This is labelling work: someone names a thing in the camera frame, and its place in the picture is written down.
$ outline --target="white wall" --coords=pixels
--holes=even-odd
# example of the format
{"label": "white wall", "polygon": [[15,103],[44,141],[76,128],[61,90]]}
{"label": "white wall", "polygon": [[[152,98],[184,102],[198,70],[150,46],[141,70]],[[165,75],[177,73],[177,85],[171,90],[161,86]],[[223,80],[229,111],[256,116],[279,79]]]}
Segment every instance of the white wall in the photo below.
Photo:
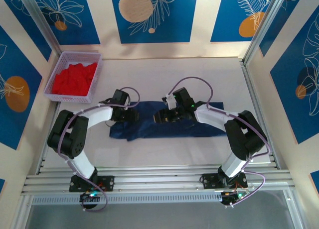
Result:
{"label": "white wall", "polygon": [[197,0],[189,43],[121,44],[112,0],[87,0],[101,45],[64,45],[63,50],[98,50],[104,59],[243,57],[250,41],[210,39],[221,0]]}
{"label": "white wall", "polygon": [[314,229],[319,225],[319,195],[310,180],[310,173],[319,170],[319,134],[297,144],[270,71],[317,6],[318,0],[300,0],[265,58],[257,51],[248,64],[276,150],[291,172]]}
{"label": "white wall", "polygon": [[19,196],[32,163],[40,155],[46,140],[47,114],[52,112],[50,101],[42,94],[55,56],[47,62],[3,0],[0,0],[0,25],[42,75],[38,94],[17,150],[0,143],[0,178],[5,187],[0,197],[0,228],[9,228]]}

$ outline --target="basket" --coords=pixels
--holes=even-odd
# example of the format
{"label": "basket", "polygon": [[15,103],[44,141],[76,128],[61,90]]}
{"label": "basket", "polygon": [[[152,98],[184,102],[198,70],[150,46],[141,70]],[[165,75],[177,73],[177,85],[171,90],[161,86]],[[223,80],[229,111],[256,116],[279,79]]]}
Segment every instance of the basket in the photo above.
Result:
{"label": "basket", "polygon": [[[88,94],[86,96],[68,96],[68,95],[56,95],[52,94],[52,86],[56,74],[60,74],[62,70],[69,67],[71,64],[82,63],[83,66],[88,66],[94,62],[97,62],[93,80],[89,88]],[[62,52],[51,77],[44,88],[44,95],[47,96],[52,101],[60,102],[72,102],[72,103],[91,103],[92,98],[95,93],[98,78],[102,70],[102,54],[94,52],[74,52],[74,51],[64,51]]]}

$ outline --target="robotic arm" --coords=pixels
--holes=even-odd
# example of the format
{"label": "robotic arm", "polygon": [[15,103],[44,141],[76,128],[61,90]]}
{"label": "robotic arm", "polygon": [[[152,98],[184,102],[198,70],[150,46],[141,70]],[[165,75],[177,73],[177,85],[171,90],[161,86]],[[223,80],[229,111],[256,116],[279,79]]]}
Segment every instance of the robotic arm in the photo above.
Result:
{"label": "robotic arm", "polygon": [[[102,101],[100,104],[125,106],[128,99],[129,95],[126,92],[116,90],[112,98]],[[67,110],[61,111],[58,115],[47,141],[48,146],[53,148],[55,152],[57,152],[61,134],[66,124],[73,116],[74,113]],[[61,154],[69,158],[69,162],[82,177],[96,185],[103,185],[103,190],[112,191],[114,177],[98,176],[97,169],[90,163],[83,150],[87,129],[103,121],[137,121],[138,118],[138,112],[132,108],[104,106],[85,112],[82,116],[77,116],[70,125],[69,130],[71,132],[67,132],[62,140]],[[92,186],[89,183],[77,175],[71,178],[70,192],[86,192],[91,188]]]}
{"label": "robotic arm", "polygon": [[166,95],[163,101],[168,105],[168,109],[157,112],[154,115],[155,122],[174,122],[186,118],[212,125],[227,133],[232,153],[218,169],[217,174],[202,175],[205,181],[204,188],[235,188],[235,183],[247,187],[247,180],[241,169],[265,144],[254,131],[229,115],[245,120],[266,138],[252,113],[249,111],[231,113],[211,106],[207,107],[206,102],[195,103],[185,88],[173,92],[170,96]]}

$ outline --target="orange circle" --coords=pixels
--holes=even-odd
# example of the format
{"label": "orange circle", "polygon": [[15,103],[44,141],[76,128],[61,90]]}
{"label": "orange circle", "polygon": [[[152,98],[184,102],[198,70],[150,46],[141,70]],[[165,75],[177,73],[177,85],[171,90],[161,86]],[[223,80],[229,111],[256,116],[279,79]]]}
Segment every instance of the orange circle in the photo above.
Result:
{"label": "orange circle", "polygon": [[11,76],[7,79],[6,84],[9,84],[16,89],[23,87],[22,90],[19,91],[21,94],[9,91],[4,97],[10,109],[18,113],[25,111],[30,100],[30,89],[28,83],[20,76]]}
{"label": "orange circle", "polygon": [[299,99],[302,100],[306,95],[307,95],[307,90],[306,90],[305,86],[299,85],[299,86],[296,88],[296,96],[297,96]]}
{"label": "orange circle", "polygon": [[56,27],[56,29],[60,30],[60,31],[65,31],[66,30],[66,24],[62,21],[56,21],[54,26]]}
{"label": "orange circle", "polygon": [[151,0],[120,0],[119,10],[126,21],[141,22],[152,15],[154,8]]}
{"label": "orange circle", "polygon": [[261,20],[263,19],[265,13],[258,12],[252,16],[247,17],[243,22],[240,24],[239,27],[239,34],[242,37],[252,37],[255,35],[257,27],[259,26]]}
{"label": "orange circle", "polygon": [[150,28],[150,29],[149,29],[149,33],[150,33],[150,34],[153,34],[154,32],[155,32],[155,29],[154,29],[154,28]]}

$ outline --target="blue cloth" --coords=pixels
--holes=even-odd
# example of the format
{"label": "blue cloth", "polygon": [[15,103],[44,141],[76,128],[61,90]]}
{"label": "blue cloth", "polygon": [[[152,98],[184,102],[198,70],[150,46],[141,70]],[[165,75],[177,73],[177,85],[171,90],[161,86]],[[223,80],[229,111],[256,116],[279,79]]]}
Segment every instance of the blue cloth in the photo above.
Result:
{"label": "blue cloth", "polygon": [[[223,102],[210,103],[211,106],[224,109]],[[189,119],[180,122],[155,123],[153,115],[167,108],[163,102],[140,102],[136,107],[140,114],[137,122],[117,122],[110,129],[110,137],[133,141],[137,138],[173,138],[173,137],[212,137],[226,133],[211,125]]]}

